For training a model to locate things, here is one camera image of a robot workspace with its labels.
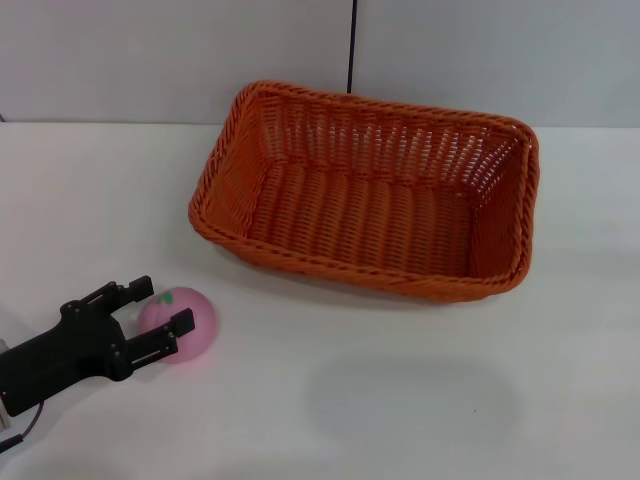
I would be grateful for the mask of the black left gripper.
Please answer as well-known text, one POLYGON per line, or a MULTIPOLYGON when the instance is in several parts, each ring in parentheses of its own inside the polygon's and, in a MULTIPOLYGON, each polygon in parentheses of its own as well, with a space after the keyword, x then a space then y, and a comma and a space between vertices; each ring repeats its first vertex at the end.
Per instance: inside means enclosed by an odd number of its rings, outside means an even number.
POLYGON ((107 283, 61 308, 52 329, 1 354, 1 400, 11 417, 90 377, 122 381, 179 351, 178 339, 195 329, 186 308, 164 324, 126 340, 112 313, 153 295, 148 275, 127 286, 107 283))

